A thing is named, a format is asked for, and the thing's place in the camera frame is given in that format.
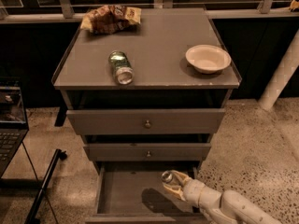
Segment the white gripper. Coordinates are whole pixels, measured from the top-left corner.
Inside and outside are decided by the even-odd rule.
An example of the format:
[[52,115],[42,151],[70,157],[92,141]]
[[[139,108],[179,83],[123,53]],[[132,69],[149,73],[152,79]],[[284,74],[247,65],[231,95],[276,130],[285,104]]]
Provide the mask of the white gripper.
[[164,189],[179,200],[186,201],[194,207],[199,206],[201,193],[206,186],[203,182],[192,179],[179,171],[171,171],[171,185],[164,184]]

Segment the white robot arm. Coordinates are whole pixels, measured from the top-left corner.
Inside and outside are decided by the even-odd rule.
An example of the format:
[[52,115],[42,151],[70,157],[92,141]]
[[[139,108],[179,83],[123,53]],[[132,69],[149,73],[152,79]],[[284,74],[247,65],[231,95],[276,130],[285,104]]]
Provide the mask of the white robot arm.
[[163,172],[162,182],[166,191],[198,208],[212,223],[282,224],[234,190],[219,192],[176,170]]

